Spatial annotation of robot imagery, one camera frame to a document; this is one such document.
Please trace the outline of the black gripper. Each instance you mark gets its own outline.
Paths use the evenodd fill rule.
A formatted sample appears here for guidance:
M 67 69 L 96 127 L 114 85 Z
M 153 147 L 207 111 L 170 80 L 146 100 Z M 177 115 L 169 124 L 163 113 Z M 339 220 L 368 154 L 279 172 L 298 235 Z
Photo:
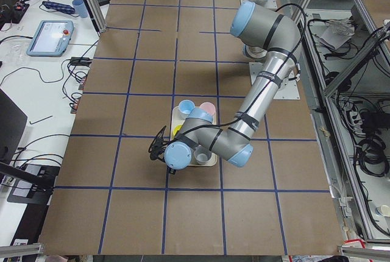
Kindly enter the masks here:
M 167 165 L 168 174 L 175 175 L 177 170 Z

